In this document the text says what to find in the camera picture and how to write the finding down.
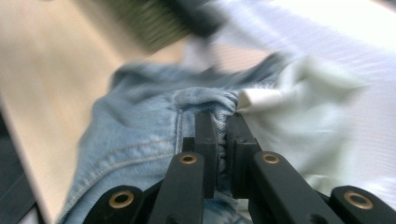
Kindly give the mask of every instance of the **white fabric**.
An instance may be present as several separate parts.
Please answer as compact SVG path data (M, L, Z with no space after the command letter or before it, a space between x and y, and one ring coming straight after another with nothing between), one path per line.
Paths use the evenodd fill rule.
M345 104L363 82L334 65L304 58L287 66L273 90L248 89L237 112L263 150L283 155L327 195L348 182Z
M214 45L313 55L370 81L346 109L353 130L352 159L345 166L354 175L348 184L396 209L396 13L368 0L216 0L212 6L228 21L213 37Z

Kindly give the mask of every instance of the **blue denim fabric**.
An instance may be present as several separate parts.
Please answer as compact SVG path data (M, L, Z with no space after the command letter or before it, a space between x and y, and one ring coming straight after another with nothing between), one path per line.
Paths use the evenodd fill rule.
M183 137L194 136L194 115L212 111L218 142L243 88L268 88L285 67L274 54L246 72L196 74L175 66L131 63L120 68L111 91L93 106L79 145L78 168L58 223L82 223L103 193L120 185L145 190L166 174ZM224 148L220 147L220 157ZM219 175L225 162L219 159ZM227 188L205 200L204 223L240 223Z

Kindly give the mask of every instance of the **wooden surface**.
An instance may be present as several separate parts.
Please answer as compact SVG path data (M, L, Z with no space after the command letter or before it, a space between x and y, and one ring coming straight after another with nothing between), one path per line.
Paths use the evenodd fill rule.
M86 9L70 0L0 1L1 106L48 223L64 204L94 100L117 67L148 58L101 8ZM175 63L182 46L149 59Z

